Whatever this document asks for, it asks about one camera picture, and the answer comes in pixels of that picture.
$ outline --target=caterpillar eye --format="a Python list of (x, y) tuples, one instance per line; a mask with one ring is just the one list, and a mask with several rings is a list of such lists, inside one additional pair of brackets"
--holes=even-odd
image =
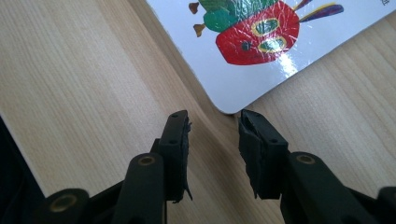
[(247, 51), (247, 50), (250, 50), (250, 47), (252, 46), (252, 44), (250, 43), (250, 42), (247, 42), (247, 41), (244, 41), (243, 43), (242, 43), (242, 50), (245, 50), (245, 51)]
[(251, 25), (251, 32), (255, 36), (265, 36), (271, 34), (280, 26), (277, 18), (256, 21)]
[(277, 53), (284, 50), (286, 45), (287, 45), (286, 39), (282, 36), (278, 36), (275, 38), (269, 38), (262, 41), (258, 46), (258, 49), (263, 53)]

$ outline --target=picture book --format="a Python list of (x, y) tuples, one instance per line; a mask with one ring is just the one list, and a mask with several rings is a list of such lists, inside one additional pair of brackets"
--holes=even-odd
[(395, 10), (394, 0), (146, 1), (223, 113), (236, 113)]

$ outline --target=light wood surface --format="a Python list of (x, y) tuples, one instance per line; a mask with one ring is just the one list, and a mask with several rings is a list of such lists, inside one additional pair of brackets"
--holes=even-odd
[[(170, 204), (169, 223), (282, 223), (278, 201), (253, 197), (238, 115), (216, 110), (139, 9), (127, 0), (0, 1), (0, 112), (45, 195), (94, 195), (121, 181), (167, 116), (187, 109), (194, 200)], [(248, 109), (291, 151), (320, 156), (346, 186), (375, 197), (396, 186), (395, 40), (393, 13)]]

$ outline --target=black plastic arm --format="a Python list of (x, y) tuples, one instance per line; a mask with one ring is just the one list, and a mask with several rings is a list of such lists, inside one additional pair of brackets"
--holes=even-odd
[(89, 197), (84, 189), (49, 196), (34, 213), (34, 223), (166, 223), (166, 201), (182, 200), (187, 184), (187, 110), (169, 116), (150, 153), (134, 157), (125, 179)]
[(381, 189), (376, 200), (345, 187), (319, 157), (290, 153), (286, 140), (256, 112), (241, 112), (239, 133), (255, 195), (282, 195), (286, 223), (396, 223), (396, 187)]

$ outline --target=screw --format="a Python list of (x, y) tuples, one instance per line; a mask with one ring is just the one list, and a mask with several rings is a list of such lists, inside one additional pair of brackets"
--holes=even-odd
[(63, 212), (73, 206), (77, 200), (74, 194), (64, 194), (52, 202), (49, 206), (49, 210), (53, 213)]
[(310, 156), (307, 156), (307, 155), (299, 155), (299, 156), (297, 156), (296, 159), (297, 159), (297, 161), (308, 164), (308, 165), (315, 163), (315, 159)]
[(150, 156), (140, 158), (140, 160), (138, 161), (139, 165), (145, 165), (145, 166), (151, 165), (154, 162), (155, 162), (154, 157), (150, 157)]

